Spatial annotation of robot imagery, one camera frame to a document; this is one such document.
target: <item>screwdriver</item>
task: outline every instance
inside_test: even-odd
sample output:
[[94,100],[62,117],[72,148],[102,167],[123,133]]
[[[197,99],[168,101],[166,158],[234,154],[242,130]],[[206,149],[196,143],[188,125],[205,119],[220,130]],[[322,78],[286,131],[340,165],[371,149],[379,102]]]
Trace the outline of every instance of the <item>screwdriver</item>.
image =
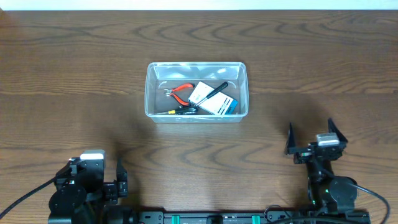
[[198,112],[198,108],[195,106],[195,107],[191,107],[191,108],[180,108],[180,109],[176,109],[176,110],[156,113],[156,115],[161,115],[161,114],[186,115],[186,114],[196,114],[197,112]]
[[204,101],[210,99],[211,97],[213,97],[214,95],[219,93],[221,90],[224,90],[227,86],[228,86],[228,82],[224,82],[219,87],[217,87],[215,90],[213,90],[209,94],[207,94],[207,96],[204,97],[201,101],[199,101],[199,103],[197,103],[195,106],[201,105]]

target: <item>wooden table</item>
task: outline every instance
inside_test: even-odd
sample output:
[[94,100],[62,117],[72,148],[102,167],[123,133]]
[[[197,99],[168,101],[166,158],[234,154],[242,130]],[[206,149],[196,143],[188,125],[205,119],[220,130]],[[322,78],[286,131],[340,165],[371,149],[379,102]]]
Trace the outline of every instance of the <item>wooden table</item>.
[[[122,156],[123,204],[166,210],[306,205],[304,165],[283,154],[327,129],[349,139],[333,162],[385,196],[398,223],[398,12],[4,12],[0,20],[0,210],[87,149],[106,180]],[[236,124],[155,124],[144,113],[151,62],[238,61],[249,114]],[[46,223],[50,186],[1,223]],[[378,223],[384,206],[359,193]]]

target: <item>black screwdriver handle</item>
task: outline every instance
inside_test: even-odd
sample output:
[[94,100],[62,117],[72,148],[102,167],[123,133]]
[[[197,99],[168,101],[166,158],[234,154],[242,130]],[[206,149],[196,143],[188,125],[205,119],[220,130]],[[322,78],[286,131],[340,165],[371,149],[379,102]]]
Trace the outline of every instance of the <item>black screwdriver handle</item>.
[[191,107],[191,108],[182,108],[182,109],[176,109],[175,114],[195,114],[198,112],[197,107]]
[[219,93],[221,90],[224,90],[228,86],[228,82],[224,82],[221,84],[219,87],[217,87],[215,90],[211,91],[209,94],[207,94],[206,98],[210,99],[217,93]]

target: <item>clear plastic container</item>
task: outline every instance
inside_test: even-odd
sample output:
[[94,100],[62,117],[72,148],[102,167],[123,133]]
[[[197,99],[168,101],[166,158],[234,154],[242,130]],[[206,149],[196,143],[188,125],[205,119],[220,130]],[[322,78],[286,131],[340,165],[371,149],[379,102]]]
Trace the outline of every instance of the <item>clear plastic container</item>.
[[[238,101],[232,114],[213,115],[199,109],[196,115],[158,115],[177,109],[180,104],[164,89],[176,88],[184,83],[195,86],[203,82],[213,88],[228,82],[222,93]],[[188,101],[193,90],[176,92]],[[145,114],[156,123],[233,123],[240,122],[249,111],[248,75],[241,62],[154,62],[148,66],[145,85]]]

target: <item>pliers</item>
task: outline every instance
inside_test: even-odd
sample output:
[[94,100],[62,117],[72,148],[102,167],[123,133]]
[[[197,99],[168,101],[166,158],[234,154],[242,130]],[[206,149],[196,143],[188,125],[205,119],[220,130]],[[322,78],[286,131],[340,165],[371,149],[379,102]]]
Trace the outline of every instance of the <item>pliers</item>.
[[178,97],[174,92],[175,92],[175,91],[180,91],[180,90],[183,90],[183,89],[186,89],[186,88],[193,88],[193,87],[195,87],[194,84],[186,83],[186,84],[180,85],[180,86],[177,87],[177,88],[173,88],[173,89],[171,89],[171,90],[169,90],[169,89],[164,89],[164,90],[165,90],[165,94],[166,94],[167,96],[172,96],[172,97],[174,97],[175,100],[177,100],[177,102],[179,102],[181,105],[183,105],[183,106],[190,106],[190,103],[181,100],[181,98]]

